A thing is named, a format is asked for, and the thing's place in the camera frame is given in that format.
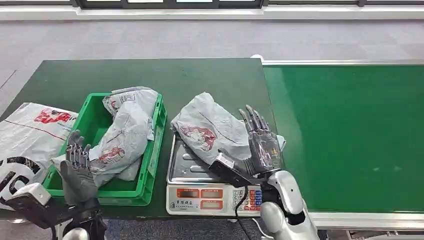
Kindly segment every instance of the scale keypad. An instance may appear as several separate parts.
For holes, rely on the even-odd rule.
[[[235,210],[237,204],[245,195],[244,189],[232,191],[232,209]],[[260,190],[248,190],[246,200],[238,207],[238,211],[259,211],[262,204],[262,192]]]

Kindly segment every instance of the gray carpet floor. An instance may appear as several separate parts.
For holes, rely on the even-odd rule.
[[[222,58],[424,59],[422,21],[0,22],[0,114],[42,60]],[[259,239],[256,225],[245,220]],[[241,240],[226,220],[108,222],[111,239]],[[0,239],[50,239],[49,230],[0,221]]]

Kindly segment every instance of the green table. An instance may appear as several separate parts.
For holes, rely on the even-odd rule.
[[[23,102],[77,112],[91,92],[146,86],[163,94],[169,124],[206,91],[235,116],[253,105],[286,137],[285,164],[319,228],[423,230],[423,77],[413,62],[44,61],[0,120]],[[151,204],[105,206],[107,217],[177,217],[165,210],[168,127]]]
[[[168,113],[154,191],[146,207],[105,206],[102,211],[107,218],[176,217],[170,216],[165,208],[173,140],[169,122],[194,96],[208,92],[235,116],[239,108],[250,104],[276,130],[261,61],[249,58],[44,61],[0,120],[24,102],[78,112],[90,93],[135,86],[150,87],[161,93]]]

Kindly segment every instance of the green plastic crate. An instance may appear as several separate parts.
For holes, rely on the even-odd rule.
[[[112,124],[112,116],[103,106],[102,100],[110,93],[91,93],[85,99],[78,114],[78,119],[72,130],[80,130],[84,136],[84,144],[97,145]],[[153,112],[154,141],[148,141],[137,177],[134,181],[124,181],[113,178],[98,190],[98,200],[101,205],[118,206],[146,206],[152,199],[155,183],[156,168],[158,166],[162,137],[164,134],[167,111],[158,94]],[[65,154],[66,143],[60,150]],[[56,199],[65,201],[62,190],[62,178],[54,166],[51,166],[43,186]]]

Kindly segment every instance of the white plastic bag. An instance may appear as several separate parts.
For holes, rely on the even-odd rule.
[[[118,176],[117,178],[124,180],[124,181],[134,181],[137,177],[137,172],[140,169],[140,164],[142,163],[142,158],[139,157],[137,160],[129,165],[127,168],[125,168]]]
[[[158,93],[149,87],[135,86],[112,91],[112,94],[103,99],[106,110],[116,116],[118,109],[126,101],[136,102],[148,116],[152,116]]]
[[[120,106],[112,125],[100,143],[90,149],[94,182],[100,187],[132,165],[153,140],[152,119],[134,101]]]
[[[171,121],[171,127],[209,165],[215,161],[219,148],[240,160],[251,157],[244,122],[216,103],[209,93],[195,96]],[[282,136],[278,141],[282,150],[286,141]]]
[[[50,159],[68,138],[78,114],[36,103],[24,103],[0,122],[0,208],[17,189],[42,183]]]

